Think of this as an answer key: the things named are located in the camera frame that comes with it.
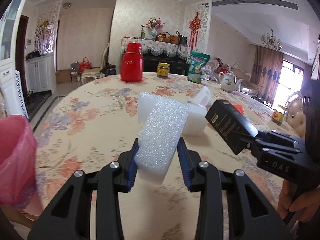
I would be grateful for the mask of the person right hand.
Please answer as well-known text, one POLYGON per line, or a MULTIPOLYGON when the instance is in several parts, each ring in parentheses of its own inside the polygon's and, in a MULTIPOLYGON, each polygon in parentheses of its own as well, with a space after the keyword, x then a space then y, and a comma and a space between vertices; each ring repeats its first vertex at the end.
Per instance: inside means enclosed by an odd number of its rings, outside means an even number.
POLYGON ((315 215, 319 207, 320 192, 319 187, 300 195, 296 200, 290 196, 290 182, 283 180, 282 189, 279 195, 277 212, 284 219, 288 212, 303 210, 299 217, 300 222, 308 222, 315 215))

